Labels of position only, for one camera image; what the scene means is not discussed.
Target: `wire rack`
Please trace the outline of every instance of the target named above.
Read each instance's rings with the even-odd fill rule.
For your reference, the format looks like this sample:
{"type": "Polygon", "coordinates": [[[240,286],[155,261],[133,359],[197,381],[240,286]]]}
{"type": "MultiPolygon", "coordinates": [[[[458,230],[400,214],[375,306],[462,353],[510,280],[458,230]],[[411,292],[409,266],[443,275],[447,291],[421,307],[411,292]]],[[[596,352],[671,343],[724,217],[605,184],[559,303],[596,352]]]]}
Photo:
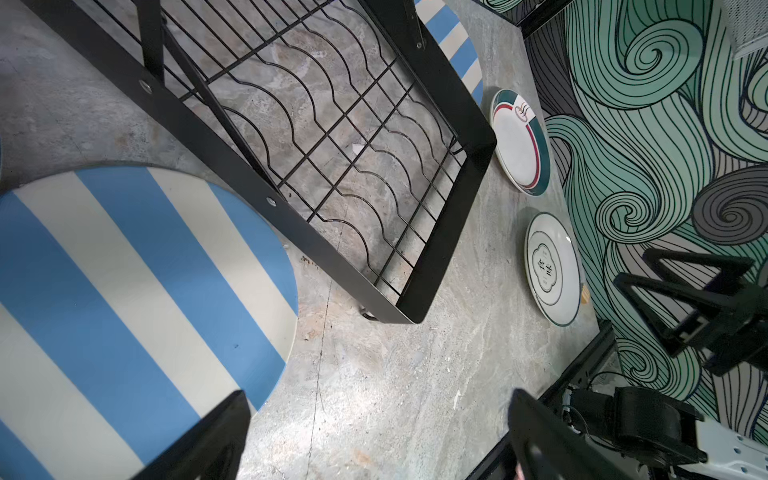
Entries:
{"type": "Polygon", "coordinates": [[[366,316],[424,319],[495,136],[411,0],[23,1],[366,316]]]}

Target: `plate with red stripe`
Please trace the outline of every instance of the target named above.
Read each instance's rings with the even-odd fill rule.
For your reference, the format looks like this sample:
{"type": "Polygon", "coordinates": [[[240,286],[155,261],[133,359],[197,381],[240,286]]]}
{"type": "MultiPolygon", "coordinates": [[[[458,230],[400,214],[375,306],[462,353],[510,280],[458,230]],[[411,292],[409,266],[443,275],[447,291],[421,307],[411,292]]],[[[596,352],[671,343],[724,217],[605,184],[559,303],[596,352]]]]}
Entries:
{"type": "Polygon", "coordinates": [[[514,91],[502,89],[493,97],[489,117],[504,173],[524,194],[542,195],[549,186],[549,149],[531,105],[514,91]]]}

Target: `wave pattern wallpaper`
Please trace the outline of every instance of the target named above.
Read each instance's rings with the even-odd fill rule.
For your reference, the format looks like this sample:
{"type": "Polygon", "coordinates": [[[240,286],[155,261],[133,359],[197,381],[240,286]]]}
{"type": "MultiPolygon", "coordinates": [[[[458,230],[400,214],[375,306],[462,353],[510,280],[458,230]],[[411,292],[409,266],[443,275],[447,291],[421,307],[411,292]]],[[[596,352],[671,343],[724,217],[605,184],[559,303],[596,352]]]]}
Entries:
{"type": "MultiPolygon", "coordinates": [[[[527,41],[598,318],[624,373],[768,444],[768,382],[670,358],[614,288],[647,248],[753,258],[768,283],[768,52],[733,61],[719,2],[574,0],[527,41]]],[[[693,285],[716,271],[676,264],[693,285]]],[[[670,325],[690,307],[642,293],[670,325]]]]}

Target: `cable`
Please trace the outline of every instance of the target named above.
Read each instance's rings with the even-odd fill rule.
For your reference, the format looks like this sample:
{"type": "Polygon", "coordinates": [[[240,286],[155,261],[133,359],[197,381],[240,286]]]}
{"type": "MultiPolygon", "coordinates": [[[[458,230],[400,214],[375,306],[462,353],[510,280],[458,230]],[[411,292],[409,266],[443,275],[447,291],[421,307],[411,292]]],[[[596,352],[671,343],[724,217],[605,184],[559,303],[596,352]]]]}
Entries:
{"type": "Polygon", "coordinates": [[[621,372],[614,372],[613,370],[603,370],[602,372],[597,372],[597,373],[595,373],[595,374],[594,374],[594,375],[593,375],[593,376],[592,376],[592,377],[589,379],[589,383],[587,383],[587,390],[589,390],[589,389],[590,389],[590,387],[592,387],[592,382],[594,382],[594,379],[596,379],[596,378],[597,378],[597,377],[599,377],[600,375],[604,375],[604,374],[606,374],[606,373],[610,373],[611,375],[618,375],[618,376],[622,376],[622,377],[624,377],[625,379],[629,380],[630,382],[636,382],[636,381],[637,381],[636,379],[633,379],[632,377],[630,377],[630,376],[628,376],[628,375],[625,375],[625,374],[623,374],[623,373],[621,373],[621,372]]]}
{"type": "Polygon", "coordinates": [[[587,420],[584,419],[584,416],[581,414],[581,412],[579,412],[577,409],[575,409],[573,406],[570,406],[570,405],[563,406],[563,408],[565,407],[568,407],[569,412],[574,412],[579,416],[579,418],[581,419],[581,422],[584,423],[584,433],[587,434],[587,437],[589,437],[590,440],[594,442],[595,445],[599,445],[606,450],[611,450],[612,452],[621,453],[621,450],[616,449],[613,446],[606,445],[603,442],[598,442],[597,440],[595,440],[595,438],[589,434],[589,427],[587,427],[587,420]]]}

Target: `white stripe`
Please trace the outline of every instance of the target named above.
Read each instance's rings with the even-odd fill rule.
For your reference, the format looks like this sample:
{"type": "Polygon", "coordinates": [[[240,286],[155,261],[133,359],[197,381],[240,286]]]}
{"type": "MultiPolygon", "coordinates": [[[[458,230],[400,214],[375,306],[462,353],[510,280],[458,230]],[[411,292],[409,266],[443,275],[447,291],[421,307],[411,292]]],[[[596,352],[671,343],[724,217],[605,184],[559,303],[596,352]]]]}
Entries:
{"type": "Polygon", "coordinates": [[[17,191],[200,417],[240,389],[74,173],[17,191]]]}
{"type": "Polygon", "coordinates": [[[437,12],[440,12],[440,8],[443,8],[445,3],[442,0],[421,0],[416,4],[416,14],[424,25],[432,20],[437,12]]]}
{"type": "Polygon", "coordinates": [[[440,49],[448,60],[453,58],[453,55],[456,54],[468,36],[464,25],[457,23],[453,30],[448,33],[448,36],[440,42],[440,49]]]}
{"type": "Polygon", "coordinates": [[[475,91],[475,87],[477,87],[480,83],[480,80],[482,80],[482,72],[480,71],[480,59],[476,58],[475,62],[469,66],[467,73],[464,74],[462,81],[464,82],[464,86],[467,87],[467,90],[469,90],[469,93],[472,93],[475,91]]]}
{"type": "Polygon", "coordinates": [[[165,196],[256,320],[283,360],[288,361],[296,314],[259,263],[205,180],[160,168],[148,169],[165,196]]]}
{"type": "Polygon", "coordinates": [[[0,304],[0,419],[57,480],[119,478],[144,466],[0,304]]]}

